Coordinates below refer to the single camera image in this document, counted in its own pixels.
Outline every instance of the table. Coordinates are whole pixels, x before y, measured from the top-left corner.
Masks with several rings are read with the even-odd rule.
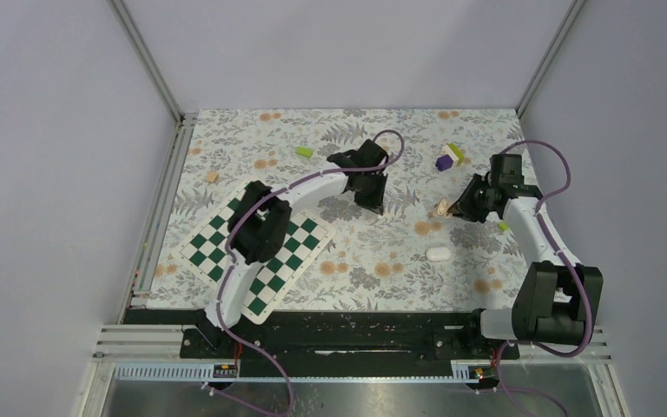
[[[512,305],[527,266],[510,231],[495,214],[485,224],[431,217],[442,199],[454,202],[489,158],[522,140],[513,109],[206,109],[197,124],[162,242],[148,308],[205,308],[212,292],[171,252],[218,202],[249,177],[288,184],[317,170],[332,153],[356,149],[383,129],[406,139],[403,157],[387,169],[385,214],[357,207],[353,195],[327,198],[308,210],[337,228],[279,309],[471,311]],[[441,148],[465,153],[439,172]],[[395,136],[378,143],[396,153]],[[297,147],[314,151],[308,159]],[[526,183],[536,183],[523,152]],[[209,171],[219,178],[205,181]],[[447,262],[432,263],[428,248],[446,246]]]

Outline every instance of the tabletop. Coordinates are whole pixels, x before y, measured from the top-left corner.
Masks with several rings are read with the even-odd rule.
[[[214,296],[173,250],[216,204],[248,181],[289,184],[319,169],[326,158],[357,149],[383,129],[406,140],[389,175],[382,216],[359,208],[345,193],[306,211],[336,229],[278,309],[471,311],[512,305],[527,266],[510,230],[492,214],[487,223],[433,216],[453,203],[472,174],[489,170],[489,158],[523,139],[513,109],[206,109],[199,113],[162,242],[148,308],[205,308]],[[454,143],[465,154],[459,166],[439,172],[436,159]],[[396,154],[395,136],[378,140]],[[313,156],[297,155],[297,147]],[[526,183],[536,183],[522,152]],[[216,182],[206,181],[208,172]],[[452,258],[430,262],[429,248],[446,246]]]

